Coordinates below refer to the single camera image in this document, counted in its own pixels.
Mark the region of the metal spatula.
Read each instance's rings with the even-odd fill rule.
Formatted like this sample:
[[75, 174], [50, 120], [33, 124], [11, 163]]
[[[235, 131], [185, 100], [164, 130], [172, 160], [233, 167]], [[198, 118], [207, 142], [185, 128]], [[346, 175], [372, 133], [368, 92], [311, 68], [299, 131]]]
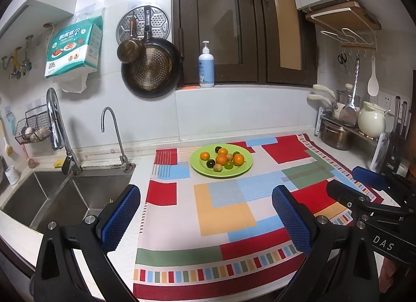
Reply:
[[355, 60], [354, 68], [354, 84], [353, 84], [353, 93], [350, 98], [350, 102], [344, 105], [339, 114], [339, 120], [343, 121], [346, 124], [355, 126], [358, 119], [358, 113], [355, 106], [355, 95], [357, 91], [358, 76], [360, 71], [360, 57], [357, 56]]

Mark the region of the round metal steamer rack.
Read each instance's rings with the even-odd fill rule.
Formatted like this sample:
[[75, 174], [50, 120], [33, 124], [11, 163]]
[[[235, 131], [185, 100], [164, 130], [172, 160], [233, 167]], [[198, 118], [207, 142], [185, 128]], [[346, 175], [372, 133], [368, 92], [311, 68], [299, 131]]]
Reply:
[[[119, 21], [116, 28], [116, 41], [118, 44], [126, 40], [131, 33], [131, 18], [135, 19], [136, 37], [139, 40], [144, 38], [145, 34], [145, 8], [146, 6], [136, 6], [129, 10]], [[167, 40], [171, 31], [171, 23], [167, 13], [156, 6], [150, 8], [150, 25], [152, 36]]]

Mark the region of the dark brown window frame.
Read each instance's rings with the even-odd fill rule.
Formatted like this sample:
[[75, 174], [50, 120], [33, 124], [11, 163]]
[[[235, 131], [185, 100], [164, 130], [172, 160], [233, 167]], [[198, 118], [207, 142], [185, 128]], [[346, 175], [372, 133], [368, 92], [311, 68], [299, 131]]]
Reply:
[[315, 25], [295, 0], [172, 0], [172, 12], [182, 87], [199, 82], [204, 42], [214, 56], [217, 84], [317, 83]]

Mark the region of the chrome kitchen faucet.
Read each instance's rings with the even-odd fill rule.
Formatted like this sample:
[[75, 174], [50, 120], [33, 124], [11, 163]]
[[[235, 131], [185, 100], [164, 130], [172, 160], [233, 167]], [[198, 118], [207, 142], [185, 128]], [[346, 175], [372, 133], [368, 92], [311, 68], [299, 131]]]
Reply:
[[66, 150], [66, 158], [61, 166], [62, 173], [64, 175], [69, 175], [69, 173], [79, 175], [82, 172], [82, 167], [70, 145], [63, 118], [61, 116], [58, 96], [53, 87], [50, 87], [47, 90], [46, 100], [47, 112], [51, 124], [50, 130], [52, 149], [54, 151], [58, 151], [60, 149]]

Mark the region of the white dish rack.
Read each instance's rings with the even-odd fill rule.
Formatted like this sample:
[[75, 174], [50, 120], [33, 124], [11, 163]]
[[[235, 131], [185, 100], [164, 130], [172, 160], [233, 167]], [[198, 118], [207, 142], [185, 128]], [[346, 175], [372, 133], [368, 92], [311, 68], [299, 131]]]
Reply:
[[324, 121], [337, 124], [343, 127], [345, 130], [351, 132], [353, 135], [353, 142], [352, 142], [351, 148], [358, 141], [358, 139], [361, 139], [362, 143], [365, 146], [369, 146], [370, 149], [373, 149], [374, 153], [373, 153], [371, 161], [367, 164], [367, 167], [373, 172], [376, 172], [376, 173], [380, 172], [381, 165], [384, 161], [384, 158], [388, 149], [388, 134], [386, 132], [381, 133], [378, 139], [371, 138], [367, 136], [366, 134], [363, 134], [356, 127], [349, 127], [346, 124], [343, 124], [342, 122], [335, 120], [334, 118], [332, 118], [330, 111], [326, 109], [325, 107], [321, 106], [319, 107], [318, 113], [317, 113], [317, 120], [316, 120], [316, 125], [315, 125], [315, 136], [321, 138], [322, 124]]

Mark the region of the orange front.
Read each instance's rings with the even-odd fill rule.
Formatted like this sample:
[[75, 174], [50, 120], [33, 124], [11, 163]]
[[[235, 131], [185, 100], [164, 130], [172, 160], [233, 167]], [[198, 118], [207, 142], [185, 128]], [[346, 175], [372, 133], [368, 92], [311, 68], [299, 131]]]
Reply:
[[226, 162], [228, 162], [229, 160], [227, 159], [227, 157], [225, 155], [217, 155], [216, 157], [216, 163], [221, 164], [222, 166], [225, 165]]

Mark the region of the green white bag box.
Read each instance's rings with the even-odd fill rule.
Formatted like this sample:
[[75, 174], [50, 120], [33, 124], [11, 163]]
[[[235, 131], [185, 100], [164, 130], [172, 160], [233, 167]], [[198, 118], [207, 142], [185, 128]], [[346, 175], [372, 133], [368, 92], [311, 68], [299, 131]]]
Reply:
[[103, 36], [102, 16], [87, 18], [63, 28], [51, 40], [44, 77], [97, 70]]

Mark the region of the dark plum front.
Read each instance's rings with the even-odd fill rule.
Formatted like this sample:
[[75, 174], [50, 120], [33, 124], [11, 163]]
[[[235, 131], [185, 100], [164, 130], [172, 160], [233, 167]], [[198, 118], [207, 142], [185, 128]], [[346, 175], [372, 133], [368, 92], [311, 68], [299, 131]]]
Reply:
[[207, 161], [207, 167], [208, 167], [208, 168], [213, 168], [213, 167], [215, 166], [215, 164], [216, 164], [216, 162], [215, 162], [215, 160], [214, 160], [214, 159], [209, 159], [209, 160]]

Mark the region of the colourful patterned tablecloth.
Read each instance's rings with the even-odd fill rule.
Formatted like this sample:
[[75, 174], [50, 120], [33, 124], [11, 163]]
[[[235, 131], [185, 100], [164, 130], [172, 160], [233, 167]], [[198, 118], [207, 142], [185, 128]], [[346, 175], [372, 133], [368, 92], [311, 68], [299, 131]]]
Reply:
[[353, 217], [327, 195], [331, 180], [381, 202], [373, 189], [306, 134], [239, 141], [253, 165], [234, 178], [190, 166], [199, 148], [159, 149], [144, 194], [133, 293], [146, 301], [244, 301], [286, 285], [304, 256], [271, 194], [285, 186], [314, 215], [336, 225]]

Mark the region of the small orange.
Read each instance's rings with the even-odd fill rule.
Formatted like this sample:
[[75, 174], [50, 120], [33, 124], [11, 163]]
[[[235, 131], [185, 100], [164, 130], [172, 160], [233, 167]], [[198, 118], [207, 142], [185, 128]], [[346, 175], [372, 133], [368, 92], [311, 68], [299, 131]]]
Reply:
[[209, 158], [210, 158], [210, 155], [209, 155], [209, 153], [208, 152], [202, 152], [200, 155], [199, 155], [199, 157], [203, 160], [203, 161], [208, 161], [209, 160]]

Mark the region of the wooden cutting board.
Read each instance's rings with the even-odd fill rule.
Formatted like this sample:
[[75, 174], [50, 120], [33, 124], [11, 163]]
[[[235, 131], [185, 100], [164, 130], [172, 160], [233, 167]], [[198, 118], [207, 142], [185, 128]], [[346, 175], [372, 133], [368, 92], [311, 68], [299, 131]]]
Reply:
[[306, 15], [316, 25], [341, 32], [348, 28], [354, 32], [381, 30], [381, 23], [358, 2], [346, 2], [319, 9]]

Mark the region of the black knife block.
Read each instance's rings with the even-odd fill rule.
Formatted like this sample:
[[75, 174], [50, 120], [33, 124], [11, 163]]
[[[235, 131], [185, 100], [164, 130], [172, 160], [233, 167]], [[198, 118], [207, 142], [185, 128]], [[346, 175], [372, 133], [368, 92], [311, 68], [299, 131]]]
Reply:
[[398, 173], [399, 171], [400, 164], [404, 158], [410, 117], [411, 112], [408, 110], [407, 101], [402, 101], [400, 96], [396, 96], [393, 129], [388, 136], [388, 149], [380, 170], [380, 174], [383, 176]]

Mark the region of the steel stock pot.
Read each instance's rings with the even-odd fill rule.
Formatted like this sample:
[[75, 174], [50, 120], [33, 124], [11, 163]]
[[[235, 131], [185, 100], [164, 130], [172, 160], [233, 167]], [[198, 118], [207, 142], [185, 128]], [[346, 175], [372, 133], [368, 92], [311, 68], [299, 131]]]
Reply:
[[322, 124], [321, 140], [334, 149], [347, 151], [352, 146], [353, 135], [337, 124], [324, 121]]

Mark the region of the white rice paddle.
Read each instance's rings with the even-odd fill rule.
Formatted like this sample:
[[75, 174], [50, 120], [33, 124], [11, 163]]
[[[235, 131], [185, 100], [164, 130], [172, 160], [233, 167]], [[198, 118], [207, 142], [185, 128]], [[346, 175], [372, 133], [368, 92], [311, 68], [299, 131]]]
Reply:
[[367, 83], [367, 93], [371, 97], [376, 97], [379, 93], [379, 82], [376, 78], [376, 58], [371, 57], [371, 75]]

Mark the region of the blue soap pump bottle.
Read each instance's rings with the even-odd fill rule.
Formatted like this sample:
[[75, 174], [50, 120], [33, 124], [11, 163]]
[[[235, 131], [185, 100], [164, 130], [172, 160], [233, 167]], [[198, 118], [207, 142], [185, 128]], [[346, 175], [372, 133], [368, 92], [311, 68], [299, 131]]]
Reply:
[[214, 86], [214, 57], [210, 54], [209, 41], [202, 42], [202, 54], [198, 57], [199, 86], [209, 88]]

